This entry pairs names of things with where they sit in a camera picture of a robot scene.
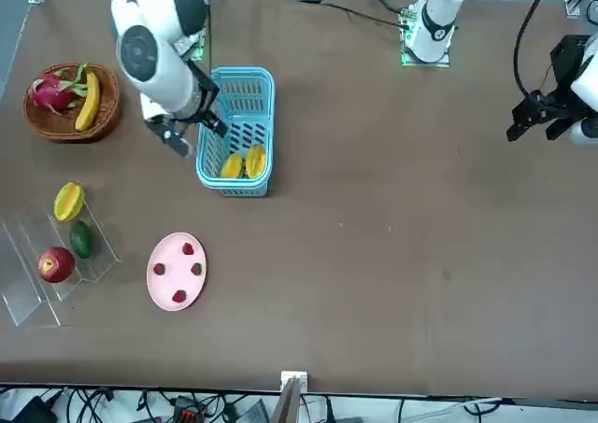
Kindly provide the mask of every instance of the pink plate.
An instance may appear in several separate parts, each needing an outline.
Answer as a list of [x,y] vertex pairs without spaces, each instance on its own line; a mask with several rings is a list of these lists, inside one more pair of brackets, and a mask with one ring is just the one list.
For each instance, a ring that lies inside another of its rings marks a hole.
[[[183,246],[189,244],[193,254],[185,255]],[[164,273],[154,273],[154,266],[160,263]],[[193,273],[193,265],[201,264],[201,274]],[[148,262],[148,290],[152,300],[166,311],[180,311],[195,301],[206,283],[206,253],[202,245],[188,233],[172,233],[158,243],[151,252]],[[173,300],[184,296],[178,303]]]

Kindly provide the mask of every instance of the red apple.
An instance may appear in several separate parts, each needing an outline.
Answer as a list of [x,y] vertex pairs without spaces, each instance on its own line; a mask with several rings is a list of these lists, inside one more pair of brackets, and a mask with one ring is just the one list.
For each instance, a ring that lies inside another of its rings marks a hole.
[[37,270],[43,280],[60,283],[66,280],[75,268],[75,257],[64,247],[53,247],[39,257]]

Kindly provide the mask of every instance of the blue plastic basket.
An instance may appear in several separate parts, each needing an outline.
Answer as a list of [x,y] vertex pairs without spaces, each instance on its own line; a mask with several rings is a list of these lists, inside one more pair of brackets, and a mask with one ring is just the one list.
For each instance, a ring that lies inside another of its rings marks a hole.
[[[217,68],[212,71],[212,79],[221,89],[212,110],[228,125],[228,133],[220,138],[201,126],[197,175],[204,185],[225,196],[264,196],[273,164],[274,79],[257,66]],[[221,178],[221,168],[228,156],[239,152],[245,159],[253,145],[265,149],[262,174],[257,178]]]

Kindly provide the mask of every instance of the strawberry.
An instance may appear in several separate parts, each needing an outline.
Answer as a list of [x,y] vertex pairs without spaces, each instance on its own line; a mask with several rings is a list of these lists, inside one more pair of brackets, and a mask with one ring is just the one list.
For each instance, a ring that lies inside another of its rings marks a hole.
[[189,244],[189,243],[183,244],[183,253],[185,255],[192,255],[194,253],[193,252],[193,246],[191,244]]
[[175,295],[172,296],[172,301],[176,303],[183,303],[187,298],[187,293],[183,289],[179,289],[175,292]]
[[202,274],[202,265],[197,262],[196,264],[194,264],[191,268],[191,272],[193,272],[193,275],[201,275]]
[[153,265],[153,273],[155,273],[156,275],[164,275],[165,272],[166,268],[161,262],[156,262]]

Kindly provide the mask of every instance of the avocado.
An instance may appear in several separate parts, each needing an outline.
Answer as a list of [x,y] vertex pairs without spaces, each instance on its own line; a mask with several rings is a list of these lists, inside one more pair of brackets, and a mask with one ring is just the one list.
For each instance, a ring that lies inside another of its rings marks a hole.
[[71,227],[69,237],[71,247],[79,258],[87,259],[92,255],[92,229],[82,220],[78,220]]

